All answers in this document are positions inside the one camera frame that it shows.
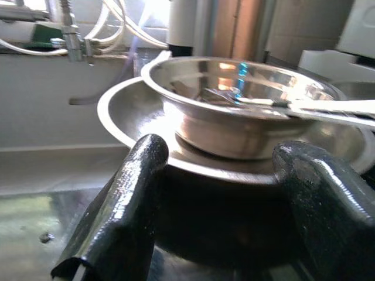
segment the stainless steel bowl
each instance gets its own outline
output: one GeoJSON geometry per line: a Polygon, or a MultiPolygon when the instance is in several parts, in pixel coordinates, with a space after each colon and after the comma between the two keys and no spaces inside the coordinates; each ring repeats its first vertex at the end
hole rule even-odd
{"type": "MultiPolygon", "coordinates": [[[[254,191],[255,187],[259,187],[261,193],[267,193],[273,187],[280,190],[271,159],[226,159],[182,141],[176,136],[171,119],[163,110],[161,95],[139,77],[109,89],[101,97],[97,111],[107,131],[128,147],[148,133],[164,138],[169,148],[168,174],[174,174],[179,181],[186,180],[192,188],[215,186],[218,189],[254,191]]],[[[328,150],[347,161],[358,173],[364,173],[374,165],[375,137],[370,131],[316,122],[299,140],[328,150]]]]}
{"type": "Polygon", "coordinates": [[[283,68],[208,57],[151,63],[144,81],[163,96],[164,111],[189,144],[232,159],[268,159],[274,146],[298,139],[315,121],[272,109],[241,109],[198,101],[205,89],[235,87],[245,97],[273,100],[341,100],[339,90],[283,68]]]}

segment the metal bowl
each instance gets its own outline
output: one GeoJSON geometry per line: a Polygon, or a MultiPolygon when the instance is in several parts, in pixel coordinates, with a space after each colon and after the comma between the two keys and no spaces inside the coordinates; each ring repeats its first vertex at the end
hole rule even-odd
{"type": "Polygon", "coordinates": [[[232,159],[268,159],[274,146],[298,139],[315,121],[266,108],[235,108],[198,101],[205,89],[235,87],[242,96],[273,100],[341,100],[340,91],[279,67],[211,57],[151,63],[142,77],[163,96],[164,111],[189,144],[232,159]]]}
{"type": "MultiPolygon", "coordinates": [[[[244,161],[217,157],[181,140],[163,110],[161,95],[141,78],[109,89],[101,97],[97,111],[106,130],[129,147],[148,133],[163,137],[169,148],[167,171],[180,181],[183,178],[191,183],[195,179],[192,187],[214,183],[217,188],[234,190],[235,185],[243,190],[250,185],[252,191],[257,186],[262,192],[269,192],[271,187],[277,186],[271,159],[244,161]]],[[[347,161],[358,173],[374,165],[375,137],[370,131],[317,122],[299,140],[328,150],[347,161]]]]}

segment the metal spoon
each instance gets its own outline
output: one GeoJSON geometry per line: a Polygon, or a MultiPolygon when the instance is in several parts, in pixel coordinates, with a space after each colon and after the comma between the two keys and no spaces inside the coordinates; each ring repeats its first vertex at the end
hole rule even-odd
{"type": "Polygon", "coordinates": [[[242,97],[236,89],[205,90],[217,97],[222,97],[237,107],[272,107],[287,116],[301,119],[334,122],[343,125],[356,126],[358,128],[375,131],[375,121],[371,114],[375,114],[375,100],[365,101],[274,101],[263,98],[242,97]],[[354,116],[353,114],[365,115],[367,118],[354,116]]]}

